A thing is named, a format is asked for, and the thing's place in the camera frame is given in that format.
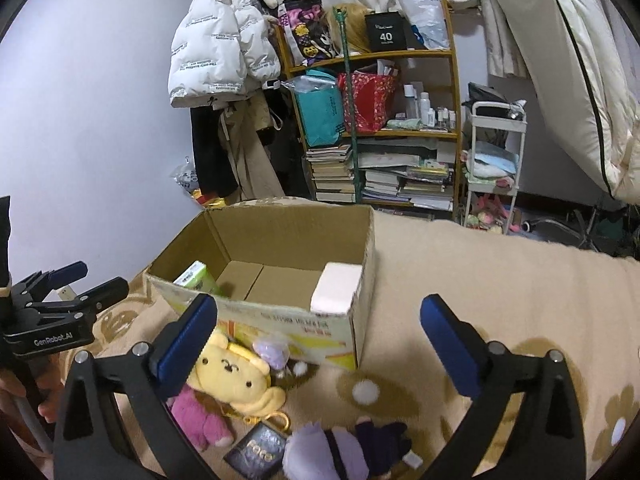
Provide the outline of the person's left hand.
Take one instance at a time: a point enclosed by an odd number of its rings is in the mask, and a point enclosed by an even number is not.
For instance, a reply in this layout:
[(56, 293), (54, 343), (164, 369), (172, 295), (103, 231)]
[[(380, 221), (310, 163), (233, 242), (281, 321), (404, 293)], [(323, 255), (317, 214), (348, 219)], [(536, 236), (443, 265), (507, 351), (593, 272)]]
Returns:
[[(43, 395), (43, 400), (38, 406), (38, 413), (48, 424), (53, 424), (58, 420), (58, 409), (64, 388), (58, 354), (47, 356), (48, 364), (43, 372), (36, 378), (38, 390)], [(15, 374), (5, 367), (1, 369), (1, 392), (16, 398), (24, 398), (26, 389), (17, 379)]]

